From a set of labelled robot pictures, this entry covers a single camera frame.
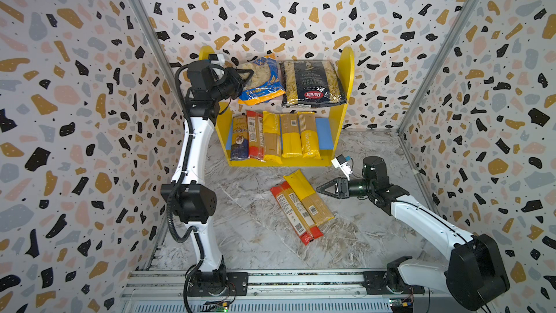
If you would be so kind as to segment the yellow spaghetti pack bottom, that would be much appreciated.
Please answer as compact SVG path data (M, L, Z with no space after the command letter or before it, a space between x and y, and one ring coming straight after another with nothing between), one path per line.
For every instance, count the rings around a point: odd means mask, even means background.
M321 159L315 114L312 112L299 112L298 120L303 158Z

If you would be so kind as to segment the blue orange orecchiette bag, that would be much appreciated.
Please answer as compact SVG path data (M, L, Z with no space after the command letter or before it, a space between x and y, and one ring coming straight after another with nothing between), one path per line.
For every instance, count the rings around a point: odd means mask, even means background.
M263 103L285 94L279 77L279 64L274 54L246 62L237 67L239 70L252 70L253 76L243 87L238 102L247 106Z

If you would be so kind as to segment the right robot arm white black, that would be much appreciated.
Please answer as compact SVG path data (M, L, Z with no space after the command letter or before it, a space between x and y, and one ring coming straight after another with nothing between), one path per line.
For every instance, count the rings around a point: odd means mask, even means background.
M489 312L488 304L511 286L497 242L487 234L475 236L449 223L407 190L392 184L381 157L364 158L361 177L355 179L351 178L350 160L343 155L332 160L333 167L344 175L320 185L318 193L336 199L369 200L414 229L446 259L435 264L402 256L389 262L383 277L372 279L367 288L401 295L421 286L449 293L466 310Z

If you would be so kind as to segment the blue yellow pasta bag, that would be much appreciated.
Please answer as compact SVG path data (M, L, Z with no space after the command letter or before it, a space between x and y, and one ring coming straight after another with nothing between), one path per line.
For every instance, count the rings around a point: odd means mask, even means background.
M233 117L231 161L243 161L249 157L248 123L244 114Z

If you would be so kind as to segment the dark penne pasta bag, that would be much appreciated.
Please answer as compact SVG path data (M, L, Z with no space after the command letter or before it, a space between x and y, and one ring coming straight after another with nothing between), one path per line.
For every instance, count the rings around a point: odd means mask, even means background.
M282 107L321 108L346 103L343 85L330 61L283 61L279 71L285 88Z

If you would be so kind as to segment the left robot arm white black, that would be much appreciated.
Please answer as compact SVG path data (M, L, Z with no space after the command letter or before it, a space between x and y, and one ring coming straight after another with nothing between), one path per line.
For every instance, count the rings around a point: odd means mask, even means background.
M192 240L196 263L186 275L186 288L225 288L227 269L217 245L212 217L217 196L206 186L205 172L209 140L217 117L223 114L222 101L235 100L253 77L252 70L236 69L224 64L220 54L178 68L175 83L186 73L191 83L178 99L184 117L184 141L178 166L170 183L161 187L167 204L168 231L174 241Z

